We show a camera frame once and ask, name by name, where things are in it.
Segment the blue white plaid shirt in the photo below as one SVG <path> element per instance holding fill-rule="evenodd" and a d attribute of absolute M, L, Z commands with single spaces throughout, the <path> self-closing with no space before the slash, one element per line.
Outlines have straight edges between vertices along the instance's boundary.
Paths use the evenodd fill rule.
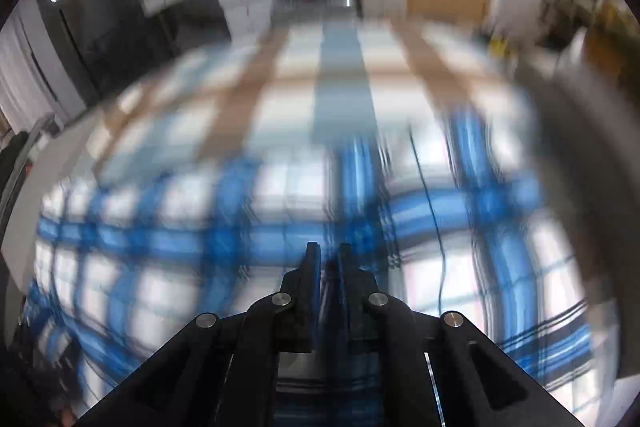
<path fill-rule="evenodd" d="M 593 425 L 585 288 L 539 171 L 471 107 L 43 196 L 33 426 Z"/>

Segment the checkered bed sheet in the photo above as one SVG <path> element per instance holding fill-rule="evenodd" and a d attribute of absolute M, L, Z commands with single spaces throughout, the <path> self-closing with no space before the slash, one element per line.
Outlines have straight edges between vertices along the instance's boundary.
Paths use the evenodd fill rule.
<path fill-rule="evenodd" d="M 120 182 L 236 152 L 299 150 L 422 127 L 472 107 L 520 159 L 530 110 L 465 27 L 330 20 L 212 44 L 148 72 L 105 106 L 77 171 Z"/>

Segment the white curtain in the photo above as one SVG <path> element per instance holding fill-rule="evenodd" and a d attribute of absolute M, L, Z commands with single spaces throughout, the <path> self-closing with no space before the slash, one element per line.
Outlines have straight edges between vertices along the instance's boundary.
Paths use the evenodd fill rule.
<path fill-rule="evenodd" d="M 20 0 L 1 28 L 1 112 L 14 132 L 51 113 L 65 127 L 87 109 L 47 32 L 37 0 Z"/>

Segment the dark grey cabinet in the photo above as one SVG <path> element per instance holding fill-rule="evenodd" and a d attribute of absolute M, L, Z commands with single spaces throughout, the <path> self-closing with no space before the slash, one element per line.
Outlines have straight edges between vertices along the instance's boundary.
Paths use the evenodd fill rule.
<path fill-rule="evenodd" d="M 93 106 L 175 56 L 162 19 L 141 0 L 37 0 L 55 53 Z"/>

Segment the shoe rack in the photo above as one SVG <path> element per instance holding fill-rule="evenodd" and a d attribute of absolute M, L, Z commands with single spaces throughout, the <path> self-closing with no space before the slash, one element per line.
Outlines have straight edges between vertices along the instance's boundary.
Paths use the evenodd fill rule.
<path fill-rule="evenodd" d="M 581 29 L 595 27 L 616 36 L 639 35 L 638 20 L 625 0 L 540 0 L 537 46 L 561 51 Z"/>

